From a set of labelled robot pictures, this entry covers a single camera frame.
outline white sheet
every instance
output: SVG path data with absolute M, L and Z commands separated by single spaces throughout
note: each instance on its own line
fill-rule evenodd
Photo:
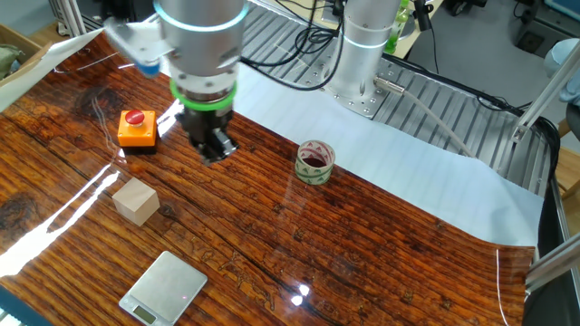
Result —
M 0 110 L 99 32 L 53 46 L 33 70 L 0 89 Z M 164 63 L 162 71 L 167 73 Z M 537 244 L 543 198 L 482 162 L 367 120 L 323 92 L 293 91 L 245 66 L 238 80 L 238 113 L 298 144 L 309 139 L 327 142 L 339 166 L 482 240 Z

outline green bottle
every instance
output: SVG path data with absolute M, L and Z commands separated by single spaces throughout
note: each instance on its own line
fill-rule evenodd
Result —
M 405 24 L 409 20 L 409 9 L 407 6 L 409 5 L 409 0 L 401 0 L 401 6 L 397 11 L 397 17 L 395 18 L 395 24 L 393 24 L 391 29 L 391 36 L 389 37 L 389 41 L 384 46 L 384 51 L 388 54 L 395 53 L 397 50 L 397 42 L 399 41 L 399 37 L 401 37 L 402 30 L 405 28 Z

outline wood grain surface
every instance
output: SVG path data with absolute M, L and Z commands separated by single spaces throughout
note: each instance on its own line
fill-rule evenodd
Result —
M 340 167 L 307 186 L 298 146 L 240 115 L 240 150 L 209 168 L 178 124 L 156 155 L 124 157 L 121 111 L 162 114 L 169 79 L 119 55 L 76 71 L 114 53 L 103 35 L 86 49 L 0 117 L 0 284 L 54 325 L 138 325 L 119 299 L 165 250 L 209 279 L 181 325 L 521 323 L 532 248 L 480 241 Z M 132 177 L 161 203 L 143 227 L 111 200 Z

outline silver scale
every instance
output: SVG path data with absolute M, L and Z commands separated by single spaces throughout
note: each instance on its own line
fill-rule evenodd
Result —
M 207 281 L 205 274 L 166 251 L 123 296 L 119 306 L 145 325 L 171 326 Z

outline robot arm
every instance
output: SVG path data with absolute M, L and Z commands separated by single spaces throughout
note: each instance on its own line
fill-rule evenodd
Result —
M 105 22 L 110 42 L 148 77 L 167 55 L 170 89 L 184 110 L 176 117 L 209 165 L 234 153 L 227 135 L 233 117 L 237 65 L 242 52 L 245 0 L 155 0 L 159 24 Z

